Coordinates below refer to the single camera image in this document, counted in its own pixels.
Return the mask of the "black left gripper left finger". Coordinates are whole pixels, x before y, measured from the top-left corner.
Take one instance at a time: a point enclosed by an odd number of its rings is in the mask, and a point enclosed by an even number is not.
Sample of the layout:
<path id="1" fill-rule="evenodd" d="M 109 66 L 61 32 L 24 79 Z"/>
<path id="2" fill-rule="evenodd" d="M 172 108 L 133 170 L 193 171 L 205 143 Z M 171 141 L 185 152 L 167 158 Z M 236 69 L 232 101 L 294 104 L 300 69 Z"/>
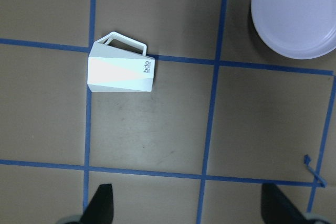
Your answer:
<path id="1" fill-rule="evenodd" d="M 81 216 L 81 223 L 113 222 L 114 204 L 112 184 L 101 184 Z"/>

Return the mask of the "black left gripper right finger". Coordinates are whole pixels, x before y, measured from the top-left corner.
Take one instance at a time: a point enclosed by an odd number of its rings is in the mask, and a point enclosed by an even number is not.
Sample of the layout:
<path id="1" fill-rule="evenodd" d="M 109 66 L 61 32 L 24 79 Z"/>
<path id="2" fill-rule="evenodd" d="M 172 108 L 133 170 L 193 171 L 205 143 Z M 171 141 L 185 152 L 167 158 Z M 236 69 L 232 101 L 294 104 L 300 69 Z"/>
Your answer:
<path id="1" fill-rule="evenodd" d="M 309 223 L 277 185 L 272 183 L 261 186 L 261 217 L 264 223 Z"/>

